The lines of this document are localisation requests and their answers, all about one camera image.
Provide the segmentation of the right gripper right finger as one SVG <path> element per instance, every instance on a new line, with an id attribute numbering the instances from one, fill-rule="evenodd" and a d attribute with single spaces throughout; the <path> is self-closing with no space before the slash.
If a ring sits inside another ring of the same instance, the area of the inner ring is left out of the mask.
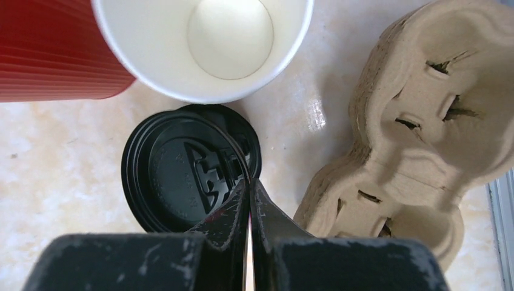
<path id="1" fill-rule="evenodd" d="M 433 254 L 418 241 L 316 238 L 249 186 L 256 290 L 447 290 Z"/>

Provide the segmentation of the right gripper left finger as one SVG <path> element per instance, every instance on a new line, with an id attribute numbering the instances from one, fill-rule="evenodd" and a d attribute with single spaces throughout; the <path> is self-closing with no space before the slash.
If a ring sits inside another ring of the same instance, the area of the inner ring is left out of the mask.
<path id="1" fill-rule="evenodd" d="M 54 239 L 24 290 L 244 290 L 249 182 L 182 233 L 74 233 Z"/>

